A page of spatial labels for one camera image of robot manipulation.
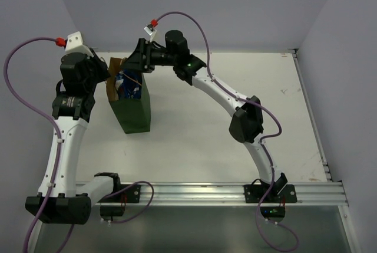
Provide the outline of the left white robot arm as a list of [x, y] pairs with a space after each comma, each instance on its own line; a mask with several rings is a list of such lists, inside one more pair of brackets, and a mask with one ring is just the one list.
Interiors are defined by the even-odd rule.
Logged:
[[35, 196], [25, 208], [44, 224], [83, 225], [91, 208], [120, 190], [117, 173], [100, 172], [84, 186], [76, 183], [77, 165], [84, 134], [95, 104], [97, 84], [109, 78], [107, 65], [95, 52], [71, 52], [61, 58], [62, 80], [52, 102], [54, 135], [47, 169]]

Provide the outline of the green paper bag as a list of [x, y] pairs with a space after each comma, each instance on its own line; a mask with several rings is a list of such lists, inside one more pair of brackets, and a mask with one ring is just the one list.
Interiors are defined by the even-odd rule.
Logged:
[[106, 93], [108, 102], [117, 118], [121, 128], [126, 134], [145, 133], [151, 129], [151, 104], [150, 95], [144, 75], [141, 99], [118, 99], [115, 90], [115, 76], [121, 70], [125, 58], [110, 58], [108, 72], [110, 77], [106, 80]]

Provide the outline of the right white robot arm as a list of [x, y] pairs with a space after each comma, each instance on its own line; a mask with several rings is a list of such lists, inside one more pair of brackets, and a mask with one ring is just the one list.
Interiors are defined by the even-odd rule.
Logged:
[[263, 133], [263, 113], [266, 110], [259, 98], [247, 98], [209, 74], [207, 64], [190, 52], [182, 32], [167, 32], [165, 42], [162, 46], [140, 38], [135, 50], [121, 63], [121, 68], [152, 73], [157, 65], [171, 66], [180, 80], [219, 103], [232, 118], [229, 126], [232, 138], [244, 144], [254, 160], [263, 190], [270, 197], [280, 194], [287, 185], [287, 178], [277, 169], [266, 147], [268, 136]]

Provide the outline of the blue snack packet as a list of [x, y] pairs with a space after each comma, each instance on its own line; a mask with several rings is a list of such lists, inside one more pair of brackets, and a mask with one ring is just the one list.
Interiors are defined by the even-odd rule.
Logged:
[[118, 99], [141, 99], [143, 78], [140, 72], [121, 70], [115, 76]]

